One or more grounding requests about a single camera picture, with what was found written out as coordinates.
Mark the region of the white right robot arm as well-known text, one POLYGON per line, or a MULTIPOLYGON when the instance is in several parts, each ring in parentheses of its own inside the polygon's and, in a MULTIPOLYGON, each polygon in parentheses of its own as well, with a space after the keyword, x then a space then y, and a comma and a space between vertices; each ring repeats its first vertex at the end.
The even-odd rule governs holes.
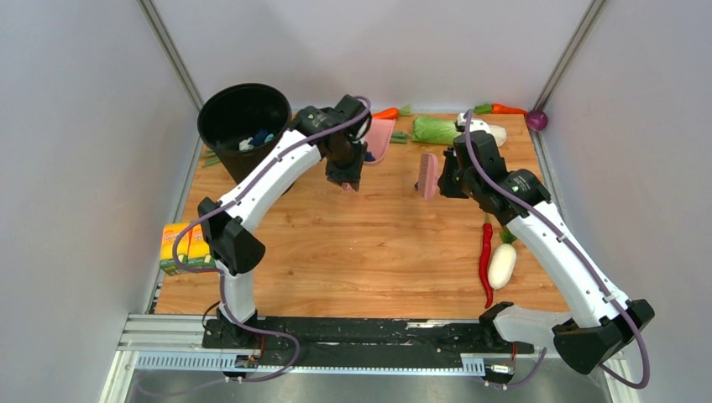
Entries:
POLYGON ((566 312, 500 302, 482 314, 479 340, 490 351, 510 342, 554 350, 574 371, 590 374, 631 342, 650 363, 641 331, 655 312, 632 300, 597 267, 571 233, 546 187, 529 170, 508 170, 490 126, 471 112, 457 116, 458 137, 444 152, 442 196, 471 198, 537 259, 562 294, 566 312))

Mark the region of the pink dustpan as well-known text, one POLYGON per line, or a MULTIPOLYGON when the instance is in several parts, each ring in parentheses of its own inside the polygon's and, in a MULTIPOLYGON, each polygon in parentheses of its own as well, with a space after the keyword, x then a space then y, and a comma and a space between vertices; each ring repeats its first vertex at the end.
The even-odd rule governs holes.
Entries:
POLYGON ((358 191, 364 167, 376 165, 385 157, 394 125, 394 120, 373 119, 359 140, 351 128, 344 129, 343 136, 349 142, 350 154, 344 165, 335 168, 330 181, 344 191, 358 191))

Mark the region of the pink hand brush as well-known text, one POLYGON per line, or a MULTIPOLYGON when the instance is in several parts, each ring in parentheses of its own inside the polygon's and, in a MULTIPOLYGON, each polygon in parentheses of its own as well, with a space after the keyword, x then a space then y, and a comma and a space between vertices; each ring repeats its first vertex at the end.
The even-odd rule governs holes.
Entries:
POLYGON ((431 200, 437 193, 437 169, 437 156, 433 153, 422 153, 415 188, 424 200, 431 200))

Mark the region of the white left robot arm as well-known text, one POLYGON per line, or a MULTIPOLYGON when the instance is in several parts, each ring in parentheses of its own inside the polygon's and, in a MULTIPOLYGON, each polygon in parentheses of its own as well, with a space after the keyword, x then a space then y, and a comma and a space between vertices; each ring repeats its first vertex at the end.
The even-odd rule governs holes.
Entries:
POLYGON ((368 145, 364 139, 372 115, 367 97, 346 95, 333 108, 305 107, 270 153, 230 192, 203 200, 200 224, 216 261, 220 317, 225 338, 237 348, 257 335, 252 319, 254 270, 266 247, 254 235, 264 215, 294 182, 319 162, 327 180, 346 190, 360 187, 368 145))

